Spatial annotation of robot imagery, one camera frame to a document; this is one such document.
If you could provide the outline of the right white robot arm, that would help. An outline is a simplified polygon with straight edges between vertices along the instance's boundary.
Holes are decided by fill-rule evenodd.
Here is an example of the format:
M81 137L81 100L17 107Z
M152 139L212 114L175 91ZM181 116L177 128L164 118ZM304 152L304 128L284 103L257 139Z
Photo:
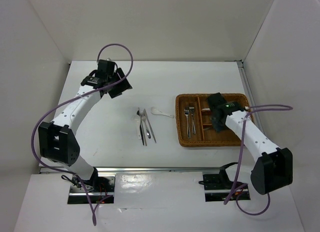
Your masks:
M228 128L241 139L251 153L255 165L249 183L259 194L267 194L293 182L293 155L269 140L251 120L250 107L228 102L221 93L207 98L211 123L215 131Z

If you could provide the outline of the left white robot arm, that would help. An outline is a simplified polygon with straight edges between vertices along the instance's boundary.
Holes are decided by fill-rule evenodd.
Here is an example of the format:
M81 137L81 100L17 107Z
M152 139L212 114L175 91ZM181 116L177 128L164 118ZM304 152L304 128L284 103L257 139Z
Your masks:
M125 74L116 62L99 60L97 69L86 76L72 102L51 122L42 122L38 127L39 148L42 157L62 165L81 178L81 185L87 191L99 186L98 171L80 155L76 140L77 130L103 95L111 98L131 89Z

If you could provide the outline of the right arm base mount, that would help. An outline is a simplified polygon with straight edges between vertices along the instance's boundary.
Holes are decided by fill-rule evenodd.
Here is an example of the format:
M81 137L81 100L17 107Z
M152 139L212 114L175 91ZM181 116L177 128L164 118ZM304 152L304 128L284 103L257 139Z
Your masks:
M206 202L224 201L230 193L232 182L223 180L219 174L203 174L202 180L198 182L204 188L204 197ZM248 186L237 190L230 198L230 201L235 201L236 198L239 200L250 200L251 196L249 193Z

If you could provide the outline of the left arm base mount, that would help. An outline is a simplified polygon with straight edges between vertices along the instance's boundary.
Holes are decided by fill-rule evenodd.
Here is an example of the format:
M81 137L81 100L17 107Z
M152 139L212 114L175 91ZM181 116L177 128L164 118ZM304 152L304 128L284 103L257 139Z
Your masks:
M72 178L62 175L61 179L70 183L68 204L88 204L87 196L80 181L73 176ZM114 190L116 183L115 174L106 174L105 176L99 177L97 185L94 188L86 186L90 201L93 204L101 203L114 203Z

